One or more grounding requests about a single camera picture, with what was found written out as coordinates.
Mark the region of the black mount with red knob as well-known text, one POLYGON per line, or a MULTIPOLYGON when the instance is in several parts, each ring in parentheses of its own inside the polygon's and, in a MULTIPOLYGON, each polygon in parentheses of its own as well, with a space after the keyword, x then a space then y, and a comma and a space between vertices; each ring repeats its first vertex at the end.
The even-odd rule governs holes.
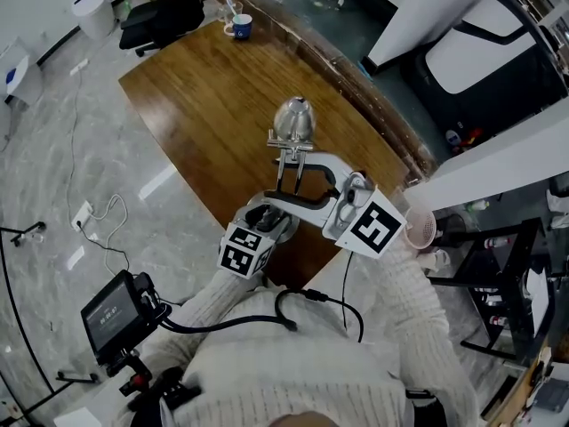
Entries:
POLYGON ((124 354, 105 366, 107 375, 115 377, 126 367, 133 375, 119 387, 124 397, 135 394, 127 403, 131 415, 128 427, 176 427, 172 412, 202 394, 198 383, 186 385, 181 381, 180 367, 169 367, 154 377, 136 354, 124 354))

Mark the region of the round white bin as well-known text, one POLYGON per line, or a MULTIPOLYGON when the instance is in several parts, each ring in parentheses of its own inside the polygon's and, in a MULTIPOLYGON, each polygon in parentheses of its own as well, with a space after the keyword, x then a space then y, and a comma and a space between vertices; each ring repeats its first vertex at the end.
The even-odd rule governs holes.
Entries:
POLYGON ((79 28, 91 39, 102 40, 112 33, 116 17, 109 0, 75 0, 71 10, 79 28))

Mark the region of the white box with blue patch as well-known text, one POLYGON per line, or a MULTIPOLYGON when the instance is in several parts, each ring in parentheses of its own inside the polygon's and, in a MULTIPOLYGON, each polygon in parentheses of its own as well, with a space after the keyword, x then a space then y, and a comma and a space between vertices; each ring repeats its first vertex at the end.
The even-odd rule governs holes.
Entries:
POLYGON ((0 51, 0 97, 14 97, 26 105, 34 105, 42 96, 42 71, 31 51, 15 37, 0 51))

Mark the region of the white paper cups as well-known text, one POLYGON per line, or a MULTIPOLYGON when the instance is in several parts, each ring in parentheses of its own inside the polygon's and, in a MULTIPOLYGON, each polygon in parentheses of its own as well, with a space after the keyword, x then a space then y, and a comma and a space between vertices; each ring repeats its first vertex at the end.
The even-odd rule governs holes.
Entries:
POLYGON ((443 249, 437 249, 431 253, 418 254, 417 261, 423 269, 439 271, 451 263, 449 253, 443 249))

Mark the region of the black screen device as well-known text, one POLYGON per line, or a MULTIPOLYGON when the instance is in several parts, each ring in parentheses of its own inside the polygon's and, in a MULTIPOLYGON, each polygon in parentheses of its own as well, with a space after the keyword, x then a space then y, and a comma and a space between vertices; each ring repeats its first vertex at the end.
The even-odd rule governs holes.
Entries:
POLYGON ((121 270, 83 307, 81 318, 97 363, 106 366, 134 350, 171 313, 147 273, 121 270))

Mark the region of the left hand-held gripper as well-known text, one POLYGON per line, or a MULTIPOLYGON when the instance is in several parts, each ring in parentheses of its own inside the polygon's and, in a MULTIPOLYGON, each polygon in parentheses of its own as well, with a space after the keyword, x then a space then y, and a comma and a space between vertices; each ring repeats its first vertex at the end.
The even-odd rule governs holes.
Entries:
POLYGON ((267 205, 254 203, 236 211, 220 241, 217 267, 240 278, 250 279, 262 271, 268 263, 275 242, 285 240, 285 234, 293 224, 288 213, 268 213, 264 217, 264 232, 258 234, 267 205))

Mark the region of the black wheeled stand base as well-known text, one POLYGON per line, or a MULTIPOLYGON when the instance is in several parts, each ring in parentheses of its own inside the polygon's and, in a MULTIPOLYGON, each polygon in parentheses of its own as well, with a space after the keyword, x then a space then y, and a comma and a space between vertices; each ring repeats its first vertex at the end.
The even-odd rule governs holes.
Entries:
POLYGON ((25 241, 44 241, 44 232, 46 230, 46 224, 44 222, 36 222, 32 226, 24 230, 16 230, 0 226, 0 231, 12 235, 10 241, 16 246, 20 246, 25 241))

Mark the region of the person's left forearm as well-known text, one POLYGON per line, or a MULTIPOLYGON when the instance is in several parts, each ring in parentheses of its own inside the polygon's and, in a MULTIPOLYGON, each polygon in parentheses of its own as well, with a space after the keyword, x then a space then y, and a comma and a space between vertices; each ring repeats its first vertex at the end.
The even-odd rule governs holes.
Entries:
MULTIPOLYGON (((274 298, 275 292, 262 286, 257 278, 245 280, 219 270, 206 287, 172 314, 172 320, 182 326, 205 327, 239 313, 269 314, 273 310, 269 303, 274 298)), ((187 368, 205 337, 205 333, 156 330, 142 344, 140 358, 156 375, 170 367, 187 368)))

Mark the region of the black and white machine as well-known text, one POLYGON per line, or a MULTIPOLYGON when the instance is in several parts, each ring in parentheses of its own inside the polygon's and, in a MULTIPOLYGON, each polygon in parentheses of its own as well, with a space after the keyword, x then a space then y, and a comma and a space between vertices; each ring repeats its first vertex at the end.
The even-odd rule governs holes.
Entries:
POLYGON ((569 96, 554 48, 517 0, 480 0, 401 74, 440 132, 485 141, 569 96))

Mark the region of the large white power strip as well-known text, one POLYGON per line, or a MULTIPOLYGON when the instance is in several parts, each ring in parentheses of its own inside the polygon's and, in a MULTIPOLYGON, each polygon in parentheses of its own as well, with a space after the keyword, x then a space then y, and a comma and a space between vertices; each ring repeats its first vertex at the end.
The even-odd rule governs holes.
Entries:
POLYGON ((72 228, 76 232, 80 232, 83 226, 89 221, 90 218, 92 218, 92 215, 92 204, 89 201, 85 200, 71 220, 72 228))

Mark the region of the black metal shelf rack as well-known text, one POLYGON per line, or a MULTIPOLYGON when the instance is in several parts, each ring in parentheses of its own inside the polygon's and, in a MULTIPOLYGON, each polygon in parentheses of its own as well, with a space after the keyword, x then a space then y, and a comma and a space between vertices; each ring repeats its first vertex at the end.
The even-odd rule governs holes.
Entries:
POLYGON ((531 302, 525 293, 525 281, 537 254, 534 244, 542 232, 541 220, 533 218, 517 225, 494 230, 456 233, 454 238, 470 248, 461 265, 449 278, 431 277, 435 286, 464 288, 480 317, 488 344, 468 340, 461 346, 488 356, 522 364, 532 359, 549 331, 555 313, 554 287, 548 280, 549 267, 544 266, 549 289, 549 307, 536 336, 533 336, 531 302), (509 237, 507 246, 485 249, 484 241, 493 237, 509 237), (509 328, 493 326, 493 315, 509 319, 509 328))

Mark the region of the black bag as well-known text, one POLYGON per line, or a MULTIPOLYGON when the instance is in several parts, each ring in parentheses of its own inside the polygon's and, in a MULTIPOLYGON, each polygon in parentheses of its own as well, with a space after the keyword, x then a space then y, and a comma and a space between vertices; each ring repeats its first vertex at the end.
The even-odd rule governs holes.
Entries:
POLYGON ((459 214, 452 213, 446 217, 437 218, 436 226, 437 231, 432 242, 433 246, 457 248, 461 245, 461 243, 454 238, 456 233, 466 231, 465 221, 459 214))

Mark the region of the white paper sheet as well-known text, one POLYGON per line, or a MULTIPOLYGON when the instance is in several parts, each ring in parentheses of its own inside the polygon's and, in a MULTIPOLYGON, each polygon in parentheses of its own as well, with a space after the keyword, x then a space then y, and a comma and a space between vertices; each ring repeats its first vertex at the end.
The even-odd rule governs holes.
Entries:
POLYGON ((541 327, 549 307, 549 289, 545 270, 541 273, 529 269, 525 281, 525 293, 531 302, 531 316, 533 321, 533 336, 536 336, 541 327))

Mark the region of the black curved floor pole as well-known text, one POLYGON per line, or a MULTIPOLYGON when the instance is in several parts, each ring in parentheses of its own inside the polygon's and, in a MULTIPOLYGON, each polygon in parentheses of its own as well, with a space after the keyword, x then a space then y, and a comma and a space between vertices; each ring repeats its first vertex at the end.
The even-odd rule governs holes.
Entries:
POLYGON ((92 389, 100 383, 99 372, 78 367, 45 367, 38 359, 22 321, 14 296, 6 251, 20 248, 20 233, 0 227, 0 411, 3 399, 18 408, 18 418, 8 414, 0 427, 55 427, 57 416, 51 408, 61 403, 63 393, 78 397, 83 387, 92 389))

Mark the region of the blue mug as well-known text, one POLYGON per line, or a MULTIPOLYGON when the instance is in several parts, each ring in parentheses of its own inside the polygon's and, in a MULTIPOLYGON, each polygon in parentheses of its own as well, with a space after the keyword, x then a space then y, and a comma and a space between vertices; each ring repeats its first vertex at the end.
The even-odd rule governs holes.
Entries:
POLYGON ((232 20, 223 29, 226 36, 236 40, 247 40, 252 33, 252 16, 249 14, 234 15, 232 20))

